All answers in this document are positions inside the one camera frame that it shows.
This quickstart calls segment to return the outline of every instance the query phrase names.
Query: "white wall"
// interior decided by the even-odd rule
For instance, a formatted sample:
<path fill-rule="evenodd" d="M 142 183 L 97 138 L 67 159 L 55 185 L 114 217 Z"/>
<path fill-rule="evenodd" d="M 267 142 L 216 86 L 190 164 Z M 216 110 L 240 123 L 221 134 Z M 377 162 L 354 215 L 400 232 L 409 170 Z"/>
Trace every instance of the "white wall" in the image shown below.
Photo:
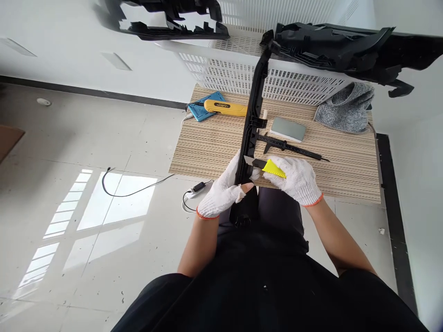
<path fill-rule="evenodd" d="M 389 138 L 419 316 L 437 331 L 443 323 L 443 114 Z"/>
<path fill-rule="evenodd" d="M 94 6 L 93 0 L 2 1 L 0 37 L 37 58 L 0 44 L 0 75 L 188 102 L 195 81 L 174 54 L 102 27 Z M 115 69 L 100 52 L 117 53 L 133 71 Z"/>
<path fill-rule="evenodd" d="M 378 27 L 443 35 L 443 1 L 375 0 Z M 415 86 L 390 99 L 376 87 L 378 131 L 389 134 L 419 317 L 431 331 L 443 323 L 443 59 L 424 71 L 404 70 Z"/>

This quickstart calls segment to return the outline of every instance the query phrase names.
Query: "black cable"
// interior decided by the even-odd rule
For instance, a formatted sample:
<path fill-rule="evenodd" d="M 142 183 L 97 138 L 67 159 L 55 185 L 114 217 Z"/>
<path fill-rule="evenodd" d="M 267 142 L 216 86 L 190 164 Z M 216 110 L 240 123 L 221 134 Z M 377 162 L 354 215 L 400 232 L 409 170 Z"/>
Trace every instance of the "black cable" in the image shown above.
<path fill-rule="evenodd" d="M 183 194 L 183 204 L 184 204 L 189 210 L 191 210 L 191 211 L 195 211 L 194 209 L 191 209 L 189 206 L 187 206 L 186 203 L 185 203 L 185 196 L 186 196 L 186 194 L 187 194 L 188 192 L 192 192 L 192 191 L 188 190 L 186 193 Z"/>
<path fill-rule="evenodd" d="M 112 170 L 113 170 L 113 168 L 111 169 L 110 167 L 108 167 L 108 170 L 106 171 L 105 175 L 103 175 L 103 177 L 102 177 L 102 187 L 103 187 L 103 190 L 105 191 L 105 193 L 107 193 L 109 196 L 112 196 L 112 197 L 128 197 L 128 196 L 134 195 L 134 194 L 136 194 L 136 193 L 139 193 L 139 192 L 142 191 L 142 190 L 148 189 L 149 187 L 152 187 L 152 186 L 155 186 L 156 184 L 162 183 L 164 180 L 169 179 L 171 176 L 174 176 L 174 175 L 175 175 L 175 174 L 169 175 L 167 178 L 164 178 L 163 180 L 157 181 L 157 182 L 155 182 L 154 184 L 150 184 L 149 186 L 147 186 L 147 187 L 145 187 L 145 188 L 143 188 L 143 189 L 140 189 L 140 190 L 138 190 L 138 191 L 136 191 L 136 192 L 133 192 L 132 194 L 120 196 L 120 195 L 113 195 L 113 194 L 110 194 L 110 193 L 106 190 L 106 187 L 105 187 L 105 177 L 106 177 L 106 176 L 108 175 L 108 173 L 109 173 L 110 171 L 112 171 Z"/>

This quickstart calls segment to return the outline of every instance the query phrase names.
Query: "white work glove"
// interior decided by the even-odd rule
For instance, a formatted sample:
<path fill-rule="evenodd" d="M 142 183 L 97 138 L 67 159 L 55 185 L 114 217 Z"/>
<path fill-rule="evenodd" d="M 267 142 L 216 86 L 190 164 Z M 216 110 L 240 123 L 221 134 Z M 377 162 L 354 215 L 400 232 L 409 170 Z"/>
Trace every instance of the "white work glove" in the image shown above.
<path fill-rule="evenodd" d="M 220 213 L 231 207 L 232 204 L 240 202 L 246 193 L 253 187 L 253 183 L 234 185 L 235 173 L 239 166 L 240 151 L 229 162 L 226 170 L 214 181 L 209 193 L 197 207 L 197 215 L 201 219 L 215 219 Z M 260 170 L 254 168 L 250 179 L 258 179 Z"/>
<path fill-rule="evenodd" d="M 315 172 L 306 160 L 276 156 L 271 156 L 270 159 L 285 172 L 286 178 L 266 172 L 263 173 L 264 178 L 304 207 L 315 205 L 321 201 L 323 193 L 317 187 Z"/>

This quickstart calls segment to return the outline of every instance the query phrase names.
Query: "brown box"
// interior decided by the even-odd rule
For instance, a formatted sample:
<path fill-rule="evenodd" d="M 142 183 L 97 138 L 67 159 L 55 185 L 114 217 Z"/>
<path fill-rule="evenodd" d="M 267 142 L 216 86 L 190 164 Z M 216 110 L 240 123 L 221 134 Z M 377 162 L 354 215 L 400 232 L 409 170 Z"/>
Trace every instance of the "brown box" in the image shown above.
<path fill-rule="evenodd" d="M 19 128 L 0 125 L 0 162 L 10 153 L 23 134 L 24 131 Z"/>

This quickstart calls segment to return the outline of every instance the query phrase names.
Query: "wooden table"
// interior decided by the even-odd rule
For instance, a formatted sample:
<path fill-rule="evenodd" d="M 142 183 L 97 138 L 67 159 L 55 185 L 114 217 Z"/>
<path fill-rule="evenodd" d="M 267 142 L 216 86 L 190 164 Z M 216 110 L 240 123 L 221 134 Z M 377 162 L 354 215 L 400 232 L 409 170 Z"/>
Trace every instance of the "wooden table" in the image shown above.
<path fill-rule="evenodd" d="M 191 101 L 214 91 L 196 86 Z M 249 97 L 223 92 L 226 101 L 247 105 Z M 371 128 L 364 134 L 349 134 L 330 129 L 313 121 L 316 107 L 281 101 L 263 100 L 262 112 L 268 110 L 268 125 L 260 130 L 269 132 L 275 116 L 306 126 L 302 143 L 291 145 L 321 154 L 327 161 L 318 161 L 291 151 L 270 148 L 263 155 L 265 143 L 257 141 L 255 157 L 268 155 L 293 156 L 306 159 L 314 168 L 317 184 L 325 195 L 362 199 L 380 203 L 377 153 Z M 216 114 L 203 122 L 186 120 L 180 133 L 170 173 L 217 179 L 241 146 L 245 118 Z M 273 187 L 260 178 L 256 185 Z"/>

